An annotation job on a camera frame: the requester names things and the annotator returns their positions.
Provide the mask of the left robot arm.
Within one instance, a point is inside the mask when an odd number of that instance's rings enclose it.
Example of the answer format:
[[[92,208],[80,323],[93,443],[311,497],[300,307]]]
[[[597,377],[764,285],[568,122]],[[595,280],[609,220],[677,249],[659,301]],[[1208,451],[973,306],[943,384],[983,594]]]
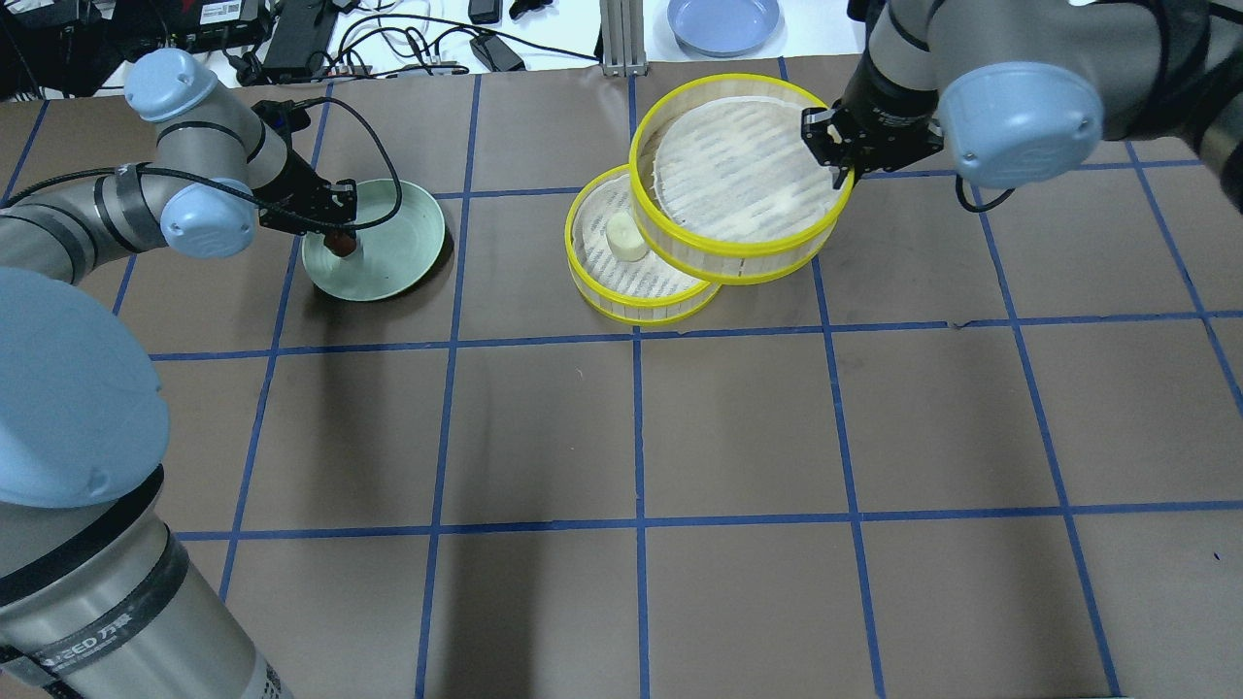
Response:
[[[139,58],[121,101],[150,158],[2,204],[2,673],[50,698],[291,698],[159,512],[172,408],[124,282],[92,280],[150,252],[219,261],[262,228],[346,233],[353,185],[186,51]]]

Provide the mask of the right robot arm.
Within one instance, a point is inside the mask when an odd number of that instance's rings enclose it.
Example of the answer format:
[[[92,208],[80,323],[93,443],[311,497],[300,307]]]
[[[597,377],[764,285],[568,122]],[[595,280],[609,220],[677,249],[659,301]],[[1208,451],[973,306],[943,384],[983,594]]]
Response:
[[[1103,142],[1176,138],[1241,205],[1238,1],[851,1],[865,49],[842,96],[804,109],[835,185],[946,153],[1002,195]]]

